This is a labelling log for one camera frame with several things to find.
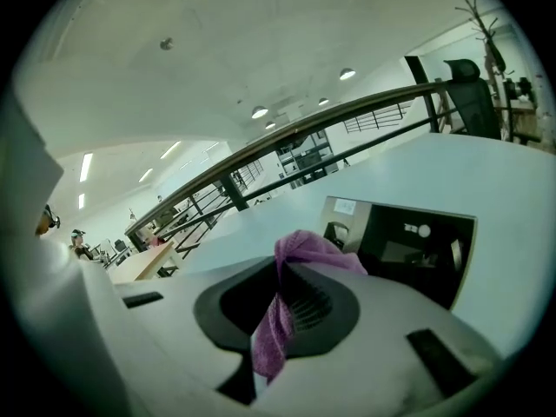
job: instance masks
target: wooden desk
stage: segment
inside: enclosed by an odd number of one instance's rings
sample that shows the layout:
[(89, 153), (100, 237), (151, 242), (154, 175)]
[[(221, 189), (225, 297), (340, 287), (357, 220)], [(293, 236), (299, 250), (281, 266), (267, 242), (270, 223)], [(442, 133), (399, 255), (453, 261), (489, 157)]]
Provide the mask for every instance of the wooden desk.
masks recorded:
[(150, 248), (140, 254), (132, 255), (122, 264), (109, 272), (109, 277), (114, 284), (148, 280), (156, 275), (162, 265), (171, 259), (173, 263), (182, 268), (183, 260), (175, 252), (171, 242), (162, 246)]

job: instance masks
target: desk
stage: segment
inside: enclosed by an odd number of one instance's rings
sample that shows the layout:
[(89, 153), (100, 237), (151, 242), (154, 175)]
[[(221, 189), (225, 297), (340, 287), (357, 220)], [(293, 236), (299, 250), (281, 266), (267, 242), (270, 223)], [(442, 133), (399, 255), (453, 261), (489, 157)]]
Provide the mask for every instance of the desk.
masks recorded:
[(148, 280), (170, 259), (178, 268), (182, 268), (182, 258), (175, 252), (172, 243), (167, 242), (127, 258), (109, 272), (109, 277), (114, 284)]
[(328, 195), (477, 217), (453, 313), (508, 355), (528, 340), (556, 265), (556, 157), (473, 136), (425, 134), (222, 218), (188, 273), (271, 255), (298, 228), (320, 233)]
[[(530, 102), (512, 100), (513, 131), (527, 136), (538, 136), (537, 116), (535, 108)], [(498, 112), (507, 111), (508, 107), (500, 104), (500, 101), (493, 101), (494, 109)]]

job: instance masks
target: black office chair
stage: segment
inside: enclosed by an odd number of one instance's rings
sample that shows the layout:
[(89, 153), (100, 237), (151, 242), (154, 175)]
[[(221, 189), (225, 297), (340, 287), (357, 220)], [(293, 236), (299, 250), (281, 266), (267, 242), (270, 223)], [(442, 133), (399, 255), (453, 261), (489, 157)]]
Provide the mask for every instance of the black office chair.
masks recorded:
[(487, 82), (480, 78), (480, 70), (469, 59), (445, 60), (452, 71), (446, 84), (448, 95), (461, 115), (471, 136), (501, 139), (499, 120)]
[(126, 246), (125, 242), (123, 242), (122, 240), (116, 240), (114, 242), (114, 247), (118, 252), (123, 252), (123, 250), (125, 250), (128, 246)]

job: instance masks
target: handrail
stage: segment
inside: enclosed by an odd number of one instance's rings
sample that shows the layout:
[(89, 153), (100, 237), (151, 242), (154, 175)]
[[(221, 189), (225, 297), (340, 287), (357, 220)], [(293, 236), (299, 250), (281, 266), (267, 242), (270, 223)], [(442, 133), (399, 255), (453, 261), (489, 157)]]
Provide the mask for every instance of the handrail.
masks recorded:
[[(255, 199), (256, 197), (260, 196), (260, 195), (264, 195), (265, 193), (274, 190), (278, 187), (281, 187), (282, 185), (285, 185), (287, 183), (290, 183), (292, 181), (295, 181), (296, 179), (302, 178), (305, 175), (309, 175), (311, 173), (314, 173), (315, 171), (319, 170), (319, 169), (323, 169), (335, 162), (341, 161), (342, 159), (355, 155), (359, 152), (361, 152), (362, 150), (371, 148), (375, 145), (378, 145), (380, 143), (383, 143), (385, 141), (388, 141), (389, 139), (392, 139), (396, 136), (402, 135), (404, 133), (407, 133), (408, 131), (411, 131), (412, 129), (417, 129), (419, 127), (422, 127), (423, 125), (427, 125), (431, 122), (432, 117), (428, 117), (427, 119), (423, 119), (422, 121), (419, 122), (415, 122), (412, 123), (411, 125), (407, 125), (406, 127), (403, 127), (401, 129), (397, 129), (396, 131), (391, 131), (390, 133), (386, 133), (384, 136), (381, 137), (377, 137), (376, 139), (373, 139), (373, 141), (369, 141), (369, 142), (365, 142), (362, 143), (361, 145), (358, 145), (356, 147), (353, 147), (352, 149), (346, 150), (342, 153), (339, 153), (337, 155), (333, 155), (330, 156), (327, 159), (323, 159), (322, 161), (311, 165), (310, 167), (307, 167), (306, 169), (300, 170), (298, 172), (296, 172), (294, 175), (290, 175), (287, 176), (279, 181), (276, 182), (272, 182), (269, 185), (266, 185), (246, 196), (243, 197), (243, 199), (247, 202), (247, 201), (251, 201), (252, 199)], [(171, 231), (164, 233), (162, 235), (159, 235), (159, 238), (165, 239), (168, 238), (174, 234), (176, 234), (177, 232), (181, 232), (182, 230), (185, 230), (186, 228), (192, 227), (196, 224), (198, 224), (199, 222), (203, 222), (203, 221), (207, 221), (208, 218), (211, 218), (212, 216), (216, 216), (220, 213), (223, 213), (227, 210), (230, 210), (231, 208), (234, 207), (234, 204), (232, 202), (227, 203), (226, 205), (220, 207), (220, 208), (216, 208), (210, 212), (207, 212), (206, 214), (199, 216), (198, 218), (195, 218), (181, 226), (178, 226), (176, 228), (173, 228)]]
[(226, 159), (218, 162), (210, 169), (204, 171), (183, 187), (176, 190), (164, 201), (155, 205), (149, 212), (129, 226), (125, 234), (135, 233), (144, 227), (152, 218), (157, 217), (165, 210), (175, 206), (194, 193), (203, 189), (210, 183), (229, 175), (230, 172), (248, 165), (254, 159), (263, 157), (298, 138), (316, 133), (336, 123), (361, 116), (369, 111), (383, 109), (396, 103), (403, 103), (419, 96), (430, 96), (444, 88), (444, 83), (422, 83), (404, 88), (391, 89), (381, 93), (362, 97), (342, 105), (315, 113), (298, 122), (291, 123), (276, 130), (273, 134), (264, 136), (258, 141), (249, 144)]

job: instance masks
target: ceiling light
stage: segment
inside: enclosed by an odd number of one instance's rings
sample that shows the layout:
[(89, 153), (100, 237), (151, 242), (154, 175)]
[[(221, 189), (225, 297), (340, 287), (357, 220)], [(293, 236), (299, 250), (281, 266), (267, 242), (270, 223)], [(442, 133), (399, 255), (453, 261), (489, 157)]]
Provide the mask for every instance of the ceiling light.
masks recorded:
[(211, 146), (208, 147), (205, 151), (209, 151), (210, 149), (213, 149), (213, 148), (214, 148), (216, 145), (218, 145), (218, 144), (219, 144), (219, 142), (217, 142), (217, 143), (211, 145)]
[(351, 68), (344, 68), (340, 73), (340, 80), (346, 80), (349, 77), (354, 75), (355, 75), (355, 71), (353, 71)]
[(87, 181), (87, 174), (89, 173), (89, 165), (92, 158), (92, 153), (87, 153), (83, 157), (83, 164), (81, 165), (81, 176), (79, 177), (79, 182)]
[(160, 49), (163, 51), (170, 51), (174, 48), (174, 39), (172, 37), (166, 37), (160, 42)]
[(253, 108), (253, 113), (251, 114), (251, 117), (253, 119), (258, 119), (259, 117), (263, 117), (267, 113), (268, 113), (268, 110), (259, 105), (258, 107)]
[(167, 155), (169, 155), (170, 152), (171, 152), (175, 147), (177, 147), (180, 143), (181, 143), (180, 141), (176, 142), (176, 143), (175, 143), (174, 145), (172, 145), (168, 150), (166, 150), (166, 153), (164, 153), (162, 156), (160, 156), (160, 158), (161, 158), (161, 159), (164, 159), (164, 158), (165, 158)]
[(141, 179), (139, 180), (139, 182), (143, 182), (151, 171), (153, 171), (153, 169), (148, 169), (147, 171), (145, 171), (145, 174), (143, 176), (141, 176)]

